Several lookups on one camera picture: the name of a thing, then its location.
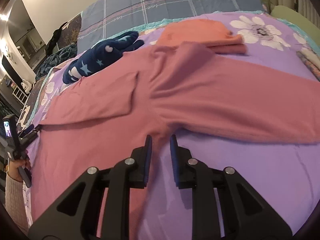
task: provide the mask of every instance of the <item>phone screen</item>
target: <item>phone screen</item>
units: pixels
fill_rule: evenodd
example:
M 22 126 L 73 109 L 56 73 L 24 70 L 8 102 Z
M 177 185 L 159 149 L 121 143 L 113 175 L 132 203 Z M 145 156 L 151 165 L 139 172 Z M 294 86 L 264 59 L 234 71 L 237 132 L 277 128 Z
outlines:
M 9 122 L 7 122 L 7 121 L 4 122 L 4 129 L 5 129 L 5 135 L 7 137 L 12 137 Z

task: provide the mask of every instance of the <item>beige knit sleeve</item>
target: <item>beige knit sleeve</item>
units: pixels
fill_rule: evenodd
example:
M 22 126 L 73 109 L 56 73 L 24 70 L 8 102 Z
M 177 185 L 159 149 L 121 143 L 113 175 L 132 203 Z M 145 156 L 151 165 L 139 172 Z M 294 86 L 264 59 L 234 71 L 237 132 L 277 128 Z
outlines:
M 7 174 L 5 183 L 5 209 L 20 230 L 26 235 L 29 229 L 23 201 L 22 185 L 22 182 L 11 179 Z

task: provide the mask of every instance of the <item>orange folded garment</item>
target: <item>orange folded garment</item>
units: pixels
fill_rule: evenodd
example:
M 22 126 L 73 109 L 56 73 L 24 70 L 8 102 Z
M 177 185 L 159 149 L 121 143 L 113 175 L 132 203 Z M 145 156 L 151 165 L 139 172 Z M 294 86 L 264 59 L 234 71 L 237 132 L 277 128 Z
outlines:
M 245 54 L 247 51 L 242 35 L 233 36 L 222 22 L 207 19 L 170 23 L 156 44 L 175 48 L 183 41 L 199 42 L 216 53 Z

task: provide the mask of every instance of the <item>blue fabric with stars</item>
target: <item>blue fabric with stars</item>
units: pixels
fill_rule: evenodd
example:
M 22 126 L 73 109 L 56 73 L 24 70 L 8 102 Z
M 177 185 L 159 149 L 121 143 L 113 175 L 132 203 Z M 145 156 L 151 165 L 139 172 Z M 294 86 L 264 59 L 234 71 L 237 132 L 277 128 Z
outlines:
M 140 48 L 144 41 L 137 40 L 138 37 L 138 32 L 129 31 L 113 39 L 99 42 L 79 59 L 71 62 L 63 74 L 63 82 L 71 84 L 81 77 L 88 77 L 116 62 L 122 57 L 123 52 Z

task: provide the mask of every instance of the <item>pink sleeve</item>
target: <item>pink sleeve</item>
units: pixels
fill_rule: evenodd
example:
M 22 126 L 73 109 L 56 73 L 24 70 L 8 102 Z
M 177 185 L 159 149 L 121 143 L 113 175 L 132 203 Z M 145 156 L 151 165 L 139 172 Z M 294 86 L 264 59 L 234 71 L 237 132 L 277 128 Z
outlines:
M 228 59 L 196 43 L 154 51 L 150 103 L 178 128 L 250 142 L 320 141 L 320 83 Z

